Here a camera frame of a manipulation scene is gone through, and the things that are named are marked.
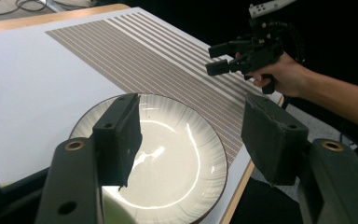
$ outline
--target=wooden table edge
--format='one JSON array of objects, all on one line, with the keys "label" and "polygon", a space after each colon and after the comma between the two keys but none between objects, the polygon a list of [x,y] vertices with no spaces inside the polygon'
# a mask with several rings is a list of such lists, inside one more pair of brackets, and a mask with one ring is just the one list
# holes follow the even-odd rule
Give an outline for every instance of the wooden table edge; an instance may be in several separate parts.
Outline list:
[{"label": "wooden table edge", "polygon": [[248,166],[243,172],[240,183],[234,191],[233,196],[228,204],[225,214],[223,214],[220,223],[228,224],[234,215],[235,210],[237,209],[238,203],[240,202],[243,191],[245,190],[246,185],[248,184],[249,178],[251,177],[252,171],[254,170],[255,165],[252,161],[249,161]]},{"label": "wooden table edge", "polygon": [[113,4],[113,5],[102,6],[102,7],[89,7],[84,9],[72,10],[72,11],[17,18],[12,20],[4,20],[4,21],[0,21],[0,31],[39,25],[39,24],[44,24],[53,21],[70,20],[74,18],[86,17],[86,16],[100,14],[104,12],[110,12],[110,11],[118,11],[127,8],[130,7],[124,4]]}]

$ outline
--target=human hand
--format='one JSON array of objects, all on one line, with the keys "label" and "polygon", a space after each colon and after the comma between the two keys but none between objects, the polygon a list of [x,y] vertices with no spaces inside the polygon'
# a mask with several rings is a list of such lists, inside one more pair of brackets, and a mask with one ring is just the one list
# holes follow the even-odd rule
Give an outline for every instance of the human hand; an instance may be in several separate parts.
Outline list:
[{"label": "human hand", "polygon": [[286,96],[298,97],[309,73],[310,70],[297,63],[284,52],[276,63],[250,72],[246,76],[252,76],[257,87],[265,87],[271,80],[263,78],[262,75],[272,74],[275,78],[275,91]]}]

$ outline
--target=brass screw hole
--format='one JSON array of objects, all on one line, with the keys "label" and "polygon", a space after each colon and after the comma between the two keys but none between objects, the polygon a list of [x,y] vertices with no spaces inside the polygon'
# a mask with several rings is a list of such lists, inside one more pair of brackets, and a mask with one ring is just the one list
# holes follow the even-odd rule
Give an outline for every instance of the brass screw hole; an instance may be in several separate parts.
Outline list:
[{"label": "brass screw hole", "polygon": [[342,145],[337,144],[335,142],[322,142],[322,146],[324,146],[325,148],[332,150],[332,151],[342,151],[344,150],[344,148],[342,147]]},{"label": "brass screw hole", "polygon": [[74,151],[74,150],[81,149],[84,145],[85,144],[82,141],[73,141],[66,144],[65,149],[68,151]]}]

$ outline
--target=plate center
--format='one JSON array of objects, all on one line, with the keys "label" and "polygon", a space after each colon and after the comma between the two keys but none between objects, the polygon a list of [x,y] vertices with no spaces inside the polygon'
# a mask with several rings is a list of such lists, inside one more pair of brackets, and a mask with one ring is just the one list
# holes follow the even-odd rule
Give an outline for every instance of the plate center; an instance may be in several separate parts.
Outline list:
[{"label": "plate center", "polygon": [[138,208],[161,208],[182,201],[196,185],[200,155],[188,124],[170,127],[141,120],[143,142],[136,155],[129,185],[118,198]]}]

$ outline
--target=plate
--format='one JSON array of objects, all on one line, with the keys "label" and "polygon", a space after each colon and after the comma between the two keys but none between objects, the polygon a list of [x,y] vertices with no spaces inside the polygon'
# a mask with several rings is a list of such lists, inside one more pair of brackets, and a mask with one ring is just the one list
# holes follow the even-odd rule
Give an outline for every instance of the plate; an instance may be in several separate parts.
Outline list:
[{"label": "plate", "polygon": [[[201,221],[216,205],[227,182],[227,157],[220,138],[189,106],[161,95],[139,96],[143,142],[128,186],[103,187],[105,223],[124,213],[124,218],[136,223]],[[89,110],[70,138],[90,137],[92,126],[118,97]]]}]

